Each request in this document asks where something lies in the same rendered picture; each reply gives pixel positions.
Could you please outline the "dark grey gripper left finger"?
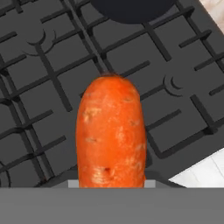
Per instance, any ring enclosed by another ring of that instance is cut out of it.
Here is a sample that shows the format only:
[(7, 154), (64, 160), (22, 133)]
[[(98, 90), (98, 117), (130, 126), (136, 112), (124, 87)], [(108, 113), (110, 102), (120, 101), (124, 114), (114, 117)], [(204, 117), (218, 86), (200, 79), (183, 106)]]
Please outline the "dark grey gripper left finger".
[(67, 183), (69, 180), (77, 180), (78, 172), (76, 170), (65, 171), (55, 178), (51, 178), (43, 184), (44, 188), (55, 187), (62, 183)]

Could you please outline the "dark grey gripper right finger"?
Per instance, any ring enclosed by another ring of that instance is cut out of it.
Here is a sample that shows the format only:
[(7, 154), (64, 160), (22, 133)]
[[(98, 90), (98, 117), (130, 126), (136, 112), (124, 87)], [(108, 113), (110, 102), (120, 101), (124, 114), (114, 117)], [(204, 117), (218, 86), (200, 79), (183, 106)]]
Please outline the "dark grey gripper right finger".
[(177, 184), (175, 182), (170, 181), (169, 179), (164, 178), (158, 171), (149, 170), (149, 167), (152, 164), (151, 155), (149, 151), (146, 151), (146, 162), (145, 162), (145, 178), (147, 180), (155, 180), (156, 184), (168, 186), (171, 188), (184, 188), (183, 185)]

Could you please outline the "orange carrot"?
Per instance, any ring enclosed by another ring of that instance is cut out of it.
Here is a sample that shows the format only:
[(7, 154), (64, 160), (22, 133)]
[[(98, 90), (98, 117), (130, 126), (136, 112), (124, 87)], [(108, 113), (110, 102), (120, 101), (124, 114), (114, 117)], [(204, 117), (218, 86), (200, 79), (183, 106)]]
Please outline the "orange carrot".
[(80, 100), (75, 142), (79, 187), (144, 187), (144, 115), (129, 80), (113, 73), (93, 80)]

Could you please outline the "dark pot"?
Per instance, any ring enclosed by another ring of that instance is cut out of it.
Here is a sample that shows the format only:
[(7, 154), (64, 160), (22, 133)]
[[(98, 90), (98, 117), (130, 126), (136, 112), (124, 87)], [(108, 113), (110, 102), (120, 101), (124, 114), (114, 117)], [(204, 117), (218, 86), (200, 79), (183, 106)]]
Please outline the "dark pot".
[(163, 16), (177, 0), (90, 0), (105, 17), (122, 24), (141, 24)]

